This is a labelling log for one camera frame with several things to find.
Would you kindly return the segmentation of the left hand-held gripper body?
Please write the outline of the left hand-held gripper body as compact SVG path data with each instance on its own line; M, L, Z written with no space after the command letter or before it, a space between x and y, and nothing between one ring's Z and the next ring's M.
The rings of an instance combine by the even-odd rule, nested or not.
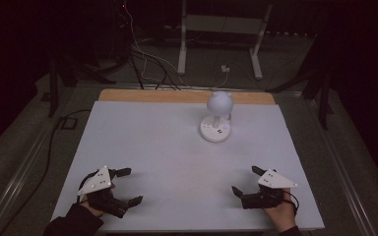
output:
M110 189L110 187L113 185L112 180L116 177L116 170L118 169L109 169L108 167L104 166L96 172L87 175L79 187L77 193L77 201L79 200L79 197L83 195L104 189ZM105 207L105 213L114 215L119 218L122 218L126 210L128 209L128 205L123 201L115 199L113 197L113 194L106 194L102 200L101 205Z

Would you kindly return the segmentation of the metal floor rail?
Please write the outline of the metal floor rail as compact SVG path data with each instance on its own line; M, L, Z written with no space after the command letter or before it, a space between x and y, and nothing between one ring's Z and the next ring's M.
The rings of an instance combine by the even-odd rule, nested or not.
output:
M49 103L32 100L0 137L0 230L22 191L33 163L69 98L62 98L52 116Z
M318 118L318 107L315 101L313 100L305 100L304 101L308 111L312 116L313 122L317 126L317 130L322 137L328 152L329 152L329 159L332 163L334 168L335 175L341 185L342 191L345 195L346 201L348 203L348 207L356 221L356 224L359 228L359 231L362 236L378 236L375 232L373 224L371 223L367 212L362 204L362 201L353 187L351 180L347 174L347 170L341 160L341 156L338 152L337 147L333 143L332 139L330 138L329 132L325 130L322 125L320 124Z

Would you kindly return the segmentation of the black stand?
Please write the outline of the black stand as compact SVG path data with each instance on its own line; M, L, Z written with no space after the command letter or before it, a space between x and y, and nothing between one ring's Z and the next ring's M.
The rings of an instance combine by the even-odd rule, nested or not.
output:
M50 103L48 116L52 117L59 106L58 81L61 80L67 87L73 87L77 83L75 71L82 72L101 84L115 85L114 81L108 80L91 70L82 63L74 60L70 55L50 50L48 52L49 64L49 93Z
M331 76L330 71L332 67L329 65L319 65L314 69L295 76L293 79L286 83L283 83L275 88L267 88L266 92L269 93L279 93L283 90L289 89L294 85L306 81L307 84L303 89L301 95L305 100L314 99L316 95L319 95L319 106L318 106L318 121L321 126L327 130L327 115L329 112L329 93L330 93L330 83Z

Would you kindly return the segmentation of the black floor box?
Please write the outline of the black floor box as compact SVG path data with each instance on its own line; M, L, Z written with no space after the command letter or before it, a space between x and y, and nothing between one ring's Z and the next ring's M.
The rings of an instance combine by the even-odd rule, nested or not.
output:
M77 118L61 117L58 123L60 130L75 130L78 124Z

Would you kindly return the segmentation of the white table mat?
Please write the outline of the white table mat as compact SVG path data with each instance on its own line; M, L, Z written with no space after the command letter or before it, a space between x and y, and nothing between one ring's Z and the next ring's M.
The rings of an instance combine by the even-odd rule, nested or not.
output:
M199 133L208 110L197 103L98 101L53 214L75 201L86 175L107 166L131 168L118 178L116 198L142 197L122 218L104 217L104 232L250 231L271 228L259 209L245 209L232 190L258 190L252 167L274 169L295 182L303 230L323 227L319 209L276 105L234 106L231 134L218 144Z

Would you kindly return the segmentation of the person's left hand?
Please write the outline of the person's left hand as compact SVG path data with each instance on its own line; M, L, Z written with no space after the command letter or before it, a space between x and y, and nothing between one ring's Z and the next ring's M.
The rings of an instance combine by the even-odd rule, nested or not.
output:
M96 217L101 217L105 214L105 207L102 206L102 200L106 194L111 195L112 189L115 185L112 185L110 189L104 189L101 191L93 192L87 195L79 197L78 204L81 207L85 207Z

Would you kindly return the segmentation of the white desk lamp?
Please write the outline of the white desk lamp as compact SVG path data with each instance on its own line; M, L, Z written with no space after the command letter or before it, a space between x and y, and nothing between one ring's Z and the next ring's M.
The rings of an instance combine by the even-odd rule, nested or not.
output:
M233 100L230 92L214 91L207 102L210 115L200 123L200 134L208 142L221 143L230 135Z

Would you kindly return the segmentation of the white metal stand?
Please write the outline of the white metal stand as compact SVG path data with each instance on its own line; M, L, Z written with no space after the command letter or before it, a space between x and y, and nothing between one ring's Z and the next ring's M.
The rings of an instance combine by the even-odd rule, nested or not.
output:
M272 4L266 4L264 15L260 19L193 15L187 13L187 0L182 0L181 36L177 74L184 75L186 70L187 31L225 32L256 35L256 42L254 46L249 49L249 56L254 78L256 80L262 80L263 72L259 62L258 52L266 32L272 9Z

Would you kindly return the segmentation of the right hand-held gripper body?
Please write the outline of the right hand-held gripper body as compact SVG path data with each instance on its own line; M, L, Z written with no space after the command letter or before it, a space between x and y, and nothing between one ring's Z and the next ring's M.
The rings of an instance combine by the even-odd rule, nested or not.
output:
M259 176L258 187L259 190L255 194L243 194L241 204L244 209L249 208L271 208L277 207L284 200L283 189L296 187L297 184L282 176L276 170L265 170L263 176ZM294 209L298 209L298 201L295 199Z

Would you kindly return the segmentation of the person's right hand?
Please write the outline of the person's right hand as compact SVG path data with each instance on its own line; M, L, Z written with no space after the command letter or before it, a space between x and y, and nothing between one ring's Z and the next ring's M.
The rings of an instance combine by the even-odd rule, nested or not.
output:
M294 205L291 203L290 189L283 189L283 202L271 208L264 208L264 213L279 233L283 233L296 225Z

